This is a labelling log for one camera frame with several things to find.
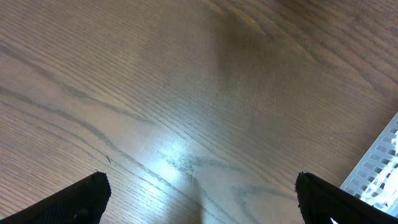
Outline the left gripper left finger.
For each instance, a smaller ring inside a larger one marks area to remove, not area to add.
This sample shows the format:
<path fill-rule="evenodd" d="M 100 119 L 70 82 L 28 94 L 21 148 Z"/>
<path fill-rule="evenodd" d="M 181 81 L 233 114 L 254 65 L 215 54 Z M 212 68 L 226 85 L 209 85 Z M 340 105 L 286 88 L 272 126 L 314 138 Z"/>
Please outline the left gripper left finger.
<path fill-rule="evenodd" d="M 63 190 L 1 220 L 1 224 L 99 224 L 111 187 L 95 172 Z"/>

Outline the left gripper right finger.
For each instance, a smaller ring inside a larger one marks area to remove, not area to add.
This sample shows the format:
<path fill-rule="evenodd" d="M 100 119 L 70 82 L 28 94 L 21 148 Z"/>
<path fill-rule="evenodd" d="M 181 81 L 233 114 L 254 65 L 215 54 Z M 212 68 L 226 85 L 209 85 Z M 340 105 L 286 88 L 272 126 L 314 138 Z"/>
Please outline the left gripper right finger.
<path fill-rule="evenodd" d="M 397 224 L 397 218 L 308 172 L 298 174 L 295 191 L 305 224 Z"/>

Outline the clear mesh plastic basket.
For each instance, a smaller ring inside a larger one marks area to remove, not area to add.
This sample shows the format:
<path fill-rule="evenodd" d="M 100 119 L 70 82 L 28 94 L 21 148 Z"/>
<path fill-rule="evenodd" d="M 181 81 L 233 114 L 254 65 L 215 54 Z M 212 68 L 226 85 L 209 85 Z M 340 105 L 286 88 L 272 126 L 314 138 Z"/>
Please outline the clear mesh plastic basket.
<path fill-rule="evenodd" d="M 340 186 L 341 190 L 368 203 L 372 190 L 369 188 L 378 173 L 393 157 L 397 158 L 397 115 L 395 115 L 367 150 L 349 176 Z M 385 212 L 376 206 L 372 207 Z M 397 217 L 397 206 L 385 213 Z"/>

